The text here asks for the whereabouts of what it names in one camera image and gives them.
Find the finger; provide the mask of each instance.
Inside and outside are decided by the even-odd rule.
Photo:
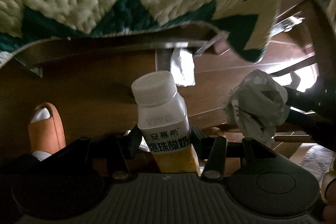
[[[336,206],[326,206],[323,211],[323,218],[327,223],[336,224]]]
[[[328,187],[326,198],[328,205],[336,205],[336,181]]]

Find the bottle label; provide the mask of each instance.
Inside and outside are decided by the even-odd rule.
[[[191,145],[187,118],[176,124],[141,131],[149,150],[154,154],[181,151]]]

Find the brown floor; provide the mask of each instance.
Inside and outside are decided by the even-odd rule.
[[[233,51],[196,57],[196,85],[180,87],[191,125],[208,128],[225,123],[220,109],[231,89],[255,69],[273,72],[305,58],[294,45],[271,43],[263,60],[247,63]],[[27,75],[14,62],[0,69],[0,158],[30,150],[27,123],[39,103],[53,103],[61,115],[66,141],[122,132],[137,123],[132,82],[155,70],[154,51],[96,58],[74,57],[44,67],[44,77]]]

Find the slipper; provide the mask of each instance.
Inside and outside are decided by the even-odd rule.
[[[37,106],[35,112],[44,107],[51,117],[28,125],[31,151],[54,154],[66,146],[63,125],[57,109],[50,103]]]

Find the bottle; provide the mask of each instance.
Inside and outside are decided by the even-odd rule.
[[[197,172],[188,114],[169,71],[146,74],[132,84],[138,128],[162,173]]]

